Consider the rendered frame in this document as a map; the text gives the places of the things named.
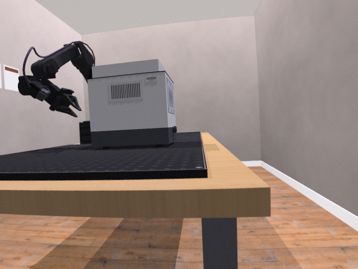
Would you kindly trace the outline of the grey heat sealer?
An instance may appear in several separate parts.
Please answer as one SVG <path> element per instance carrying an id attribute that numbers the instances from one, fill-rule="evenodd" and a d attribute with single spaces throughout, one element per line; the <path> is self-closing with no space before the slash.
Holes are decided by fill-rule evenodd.
<path id="1" fill-rule="evenodd" d="M 177 140 L 174 83 L 159 59 L 92 66 L 87 85 L 91 147 Z"/>

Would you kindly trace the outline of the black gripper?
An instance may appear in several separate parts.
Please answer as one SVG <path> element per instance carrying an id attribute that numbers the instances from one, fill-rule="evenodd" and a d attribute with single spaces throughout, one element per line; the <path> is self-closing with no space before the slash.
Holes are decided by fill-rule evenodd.
<path id="1" fill-rule="evenodd" d="M 51 111 L 56 110 L 58 112 L 66 113 L 77 118 L 78 116 L 69 108 L 71 105 L 77 110 L 82 111 L 77 98 L 72 95 L 73 93 L 73 90 L 62 87 L 50 105 L 49 109 Z"/>

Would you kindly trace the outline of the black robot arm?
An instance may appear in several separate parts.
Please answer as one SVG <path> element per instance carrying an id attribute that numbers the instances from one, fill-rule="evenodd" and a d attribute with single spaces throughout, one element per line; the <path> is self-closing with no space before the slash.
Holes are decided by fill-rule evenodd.
<path id="1" fill-rule="evenodd" d="M 30 86 L 23 75 L 18 77 L 18 91 L 23 96 L 31 95 L 34 99 L 45 100 L 51 105 L 60 88 L 48 79 L 55 79 L 60 67 L 69 61 L 80 71 L 88 83 L 87 79 L 94 64 L 94 58 L 82 42 L 75 42 L 49 57 L 34 62 L 31 65 L 33 75 L 26 75 L 34 87 Z"/>

